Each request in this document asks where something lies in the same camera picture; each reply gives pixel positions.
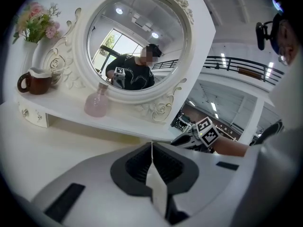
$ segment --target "mirror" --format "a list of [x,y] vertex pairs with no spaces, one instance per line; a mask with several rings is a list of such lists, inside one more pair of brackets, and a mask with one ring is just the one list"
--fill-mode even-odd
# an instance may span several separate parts
[[94,19],[88,38],[93,70],[124,90],[161,83],[176,66],[183,47],[179,18],[159,0],[107,4]]

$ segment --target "brown mug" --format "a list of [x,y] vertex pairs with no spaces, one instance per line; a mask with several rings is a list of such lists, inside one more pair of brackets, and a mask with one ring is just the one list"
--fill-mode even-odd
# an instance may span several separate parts
[[[26,87],[22,88],[22,81],[25,79]],[[28,73],[23,74],[17,83],[18,90],[21,93],[29,92],[39,95],[46,93],[52,82],[52,73],[49,70],[42,70],[32,67]]]

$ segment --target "white vase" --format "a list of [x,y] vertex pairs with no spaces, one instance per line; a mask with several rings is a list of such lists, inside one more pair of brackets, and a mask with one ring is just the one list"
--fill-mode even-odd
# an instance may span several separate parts
[[27,73],[28,69],[33,67],[33,56],[37,46],[38,43],[24,41],[25,57],[21,67],[21,75]]

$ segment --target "white mirror frame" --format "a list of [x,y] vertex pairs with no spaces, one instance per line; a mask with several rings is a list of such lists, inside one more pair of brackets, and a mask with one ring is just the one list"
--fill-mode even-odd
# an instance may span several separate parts
[[[117,0],[98,0],[92,6],[76,10],[76,21],[68,21],[70,27],[47,54],[43,67],[62,75],[58,89],[85,100],[97,90],[99,82],[106,83],[93,69],[88,52],[88,36],[96,15],[109,3]],[[177,66],[161,83],[144,90],[127,91],[109,86],[108,98],[116,103],[132,106],[136,117],[150,122],[168,124],[178,112],[193,87],[208,55],[215,34],[214,24],[203,0],[160,0],[171,7],[180,19],[184,31],[184,48]],[[195,5],[197,17],[194,27],[193,13],[189,3]]]

